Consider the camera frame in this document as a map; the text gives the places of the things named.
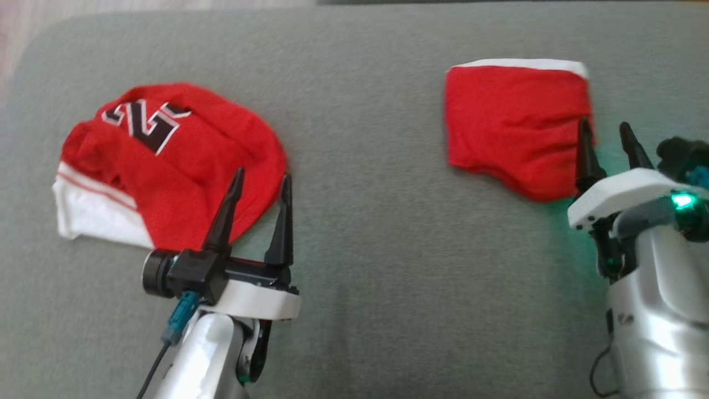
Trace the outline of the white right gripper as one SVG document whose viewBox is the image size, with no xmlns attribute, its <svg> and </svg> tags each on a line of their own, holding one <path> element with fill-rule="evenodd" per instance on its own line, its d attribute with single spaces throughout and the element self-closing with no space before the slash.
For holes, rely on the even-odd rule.
<svg viewBox="0 0 709 399">
<path fill-rule="evenodd" d="M 674 193 L 708 200 L 706 189 L 676 182 L 655 170 L 628 122 L 620 124 L 619 134 L 632 170 L 607 177 L 595 153 L 592 126 L 587 117 L 580 120 L 576 154 L 576 195 L 580 197 L 567 210 L 570 228 L 590 230 L 600 219 Z"/>
</svg>

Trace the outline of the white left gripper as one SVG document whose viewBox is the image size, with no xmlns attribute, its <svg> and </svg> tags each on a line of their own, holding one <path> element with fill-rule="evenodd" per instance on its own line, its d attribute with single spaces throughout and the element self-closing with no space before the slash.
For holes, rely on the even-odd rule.
<svg viewBox="0 0 709 399">
<path fill-rule="evenodd" d="M 243 191 L 245 172 L 239 167 L 203 240 L 202 251 L 230 255 L 230 235 L 235 210 Z M 264 253 L 264 263 L 230 257 L 225 271 L 228 282 L 215 305 L 202 304 L 200 311 L 251 320 L 294 320 L 300 315 L 302 298 L 291 285 L 294 262 L 293 180 L 284 175 L 277 198 L 279 214 L 273 238 Z"/>
</svg>

